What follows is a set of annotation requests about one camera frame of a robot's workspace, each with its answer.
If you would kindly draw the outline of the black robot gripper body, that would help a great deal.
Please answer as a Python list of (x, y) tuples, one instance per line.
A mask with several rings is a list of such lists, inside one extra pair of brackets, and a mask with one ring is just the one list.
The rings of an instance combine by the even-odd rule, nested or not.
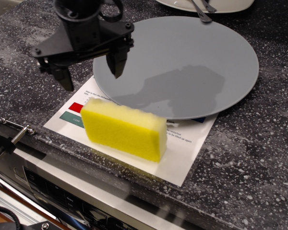
[(106, 56), (110, 50), (128, 52), (133, 47), (134, 25), (121, 21), (123, 4), (114, 1), (119, 13), (102, 13), (102, 0), (55, 0), (53, 8), (61, 20), (56, 33), (32, 49), (41, 72), (69, 66), (88, 59)]

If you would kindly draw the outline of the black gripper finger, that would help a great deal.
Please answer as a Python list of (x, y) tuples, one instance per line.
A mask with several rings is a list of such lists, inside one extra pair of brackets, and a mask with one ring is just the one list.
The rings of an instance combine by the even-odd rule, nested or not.
[(108, 67), (116, 79), (123, 73), (127, 60), (127, 53), (128, 51), (126, 49), (110, 50), (106, 55)]
[(69, 92), (74, 90), (71, 75), (67, 68), (55, 69), (53, 75), (55, 80), (63, 87), (63, 89)]

